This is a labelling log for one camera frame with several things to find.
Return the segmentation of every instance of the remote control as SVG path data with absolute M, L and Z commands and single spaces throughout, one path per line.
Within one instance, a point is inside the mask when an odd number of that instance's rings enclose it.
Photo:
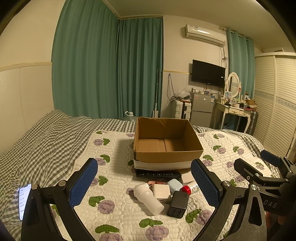
M 180 179 L 181 173 L 177 171 L 148 171 L 143 169 L 136 169 L 136 176 L 149 178 L 151 180 L 155 179 Z

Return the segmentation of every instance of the blue grip pad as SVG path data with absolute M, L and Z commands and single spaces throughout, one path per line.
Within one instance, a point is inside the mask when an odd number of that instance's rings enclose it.
M 88 164 L 88 166 L 84 170 L 82 170 L 82 168 L 79 170 L 82 171 L 82 173 L 77 178 L 69 193 L 69 203 L 72 208 L 81 203 L 91 182 L 98 172 L 98 163 L 92 158 L 92 161 Z
M 279 167 L 281 165 L 281 158 L 271 154 L 270 152 L 263 150 L 260 153 L 260 157 L 262 160 L 267 161 L 268 163 L 270 163 L 271 165 L 275 166 L 275 167 Z
M 199 159 L 192 161 L 191 174 L 205 196 L 208 204 L 217 208 L 223 193 L 221 180 L 215 173 L 210 172 Z

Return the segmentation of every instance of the vanity table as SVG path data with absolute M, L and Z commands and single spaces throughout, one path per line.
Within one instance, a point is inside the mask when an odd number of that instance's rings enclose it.
M 217 102 L 216 110 L 214 112 L 214 126 L 213 126 L 213 129 L 215 129 L 215 127 L 216 127 L 216 121 L 217 121 L 217 113 L 218 113 L 218 111 L 222 111 L 223 112 L 223 117 L 222 117 L 222 123 L 221 123 L 220 130 L 222 130 L 222 127 L 223 127 L 223 124 L 224 124 L 225 115 L 226 114 L 232 114 L 232 115 L 238 115 L 239 116 L 239 122 L 237 124 L 236 131 L 238 129 L 238 126 L 239 126 L 241 117 L 247 117 L 248 118 L 247 126 L 246 126 L 246 128 L 244 130 L 244 133 L 246 133 L 246 131 L 247 131 L 249 125 L 250 125 L 250 122 L 251 122 L 251 111 L 244 110 L 242 108 L 236 108 L 236 107 L 233 107 L 233 106 L 227 106 L 227 105 L 224 105 L 222 103 L 218 103 Z

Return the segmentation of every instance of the black charger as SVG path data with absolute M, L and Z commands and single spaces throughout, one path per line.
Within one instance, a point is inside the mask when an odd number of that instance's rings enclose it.
M 182 218 L 187 209 L 189 194 L 181 191 L 174 191 L 167 215 L 174 218 Z

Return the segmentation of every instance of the bed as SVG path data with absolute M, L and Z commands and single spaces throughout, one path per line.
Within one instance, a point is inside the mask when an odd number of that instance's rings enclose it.
M 248 182 L 233 168 L 234 160 L 239 157 L 264 176 L 279 176 L 275 168 L 258 159 L 263 146 L 252 136 L 194 128 L 204 148 L 200 159 L 220 179 L 247 186 Z M 192 240 L 214 207 L 207 204 L 199 191 L 190 196 L 183 218 L 168 217 L 168 204 L 160 215 L 152 216 L 133 196 L 132 188 L 146 181 L 137 179 L 134 173 L 134 130 L 133 122 L 73 118 L 59 110 L 43 117 L 13 147 L 0 154 L 0 218 L 11 235 L 20 240 L 19 187 L 27 183 L 38 183 L 41 187 L 56 185 L 79 170 L 89 157 L 94 157 L 99 165 L 98 173 L 75 210 L 96 240 Z M 71 240 L 58 210 L 52 208 L 63 237 Z M 234 206 L 219 239 L 230 228 L 236 210 Z

